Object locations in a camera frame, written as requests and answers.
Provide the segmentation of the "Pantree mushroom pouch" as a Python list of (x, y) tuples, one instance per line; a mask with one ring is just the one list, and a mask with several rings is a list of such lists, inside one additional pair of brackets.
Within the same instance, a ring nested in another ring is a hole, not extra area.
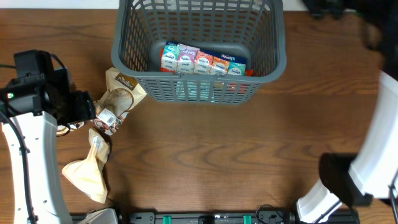
[(108, 69), (105, 77), (106, 92), (94, 102), (96, 118), (92, 122), (102, 132), (111, 136), (118, 131), (129, 112), (147, 93), (136, 79), (116, 68)]
[(80, 129), (81, 127), (83, 127), (84, 124), (85, 124), (85, 122), (82, 121), (82, 122), (66, 124), (66, 125), (58, 125), (57, 137), (67, 135), (68, 133), (70, 133), (72, 131), (76, 131), (77, 129)]

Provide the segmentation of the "beige pouch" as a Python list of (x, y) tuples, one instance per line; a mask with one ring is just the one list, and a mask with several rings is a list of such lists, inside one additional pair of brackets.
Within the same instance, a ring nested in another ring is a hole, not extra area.
[(103, 178), (103, 168), (108, 161), (110, 145), (95, 128), (89, 129), (89, 143), (87, 157), (67, 164), (62, 169), (62, 174), (90, 199), (105, 203), (108, 190)]

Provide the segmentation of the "mint green wipes pack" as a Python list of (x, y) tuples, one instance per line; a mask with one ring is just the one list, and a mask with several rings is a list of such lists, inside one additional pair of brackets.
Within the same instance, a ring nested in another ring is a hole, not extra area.
[(176, 84), (178, 101), (211, 101), (214, 96), (210, 93), (210, 82), (186, 82), (179, 81)]

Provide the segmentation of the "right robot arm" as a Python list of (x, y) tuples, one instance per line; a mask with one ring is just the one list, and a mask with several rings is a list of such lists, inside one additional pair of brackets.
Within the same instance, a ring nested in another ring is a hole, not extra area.
[(397, 1), (305, 1), (309, 13), (321, 19), (327, 12), (339, 19), (345, 10), (360, 16), (361, 41), (380, 52), (384, 64), (379, 75), (376, 109), (357, 154), (324, 153), (319, 180), (297, 200), (294, 223), (359, 223), (355, 206), (385, 200), (397, 215)]

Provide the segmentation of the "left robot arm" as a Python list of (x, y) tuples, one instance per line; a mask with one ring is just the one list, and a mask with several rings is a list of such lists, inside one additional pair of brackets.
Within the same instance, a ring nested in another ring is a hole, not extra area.
[(95, 118), (87, 91), (71, 89), (68, 69), (43, 50), (14, 55), (17, 77), (1, 89), (1, 129), (11, 155), (14, 223), (72, 223), (57, 160), (58, 126)]

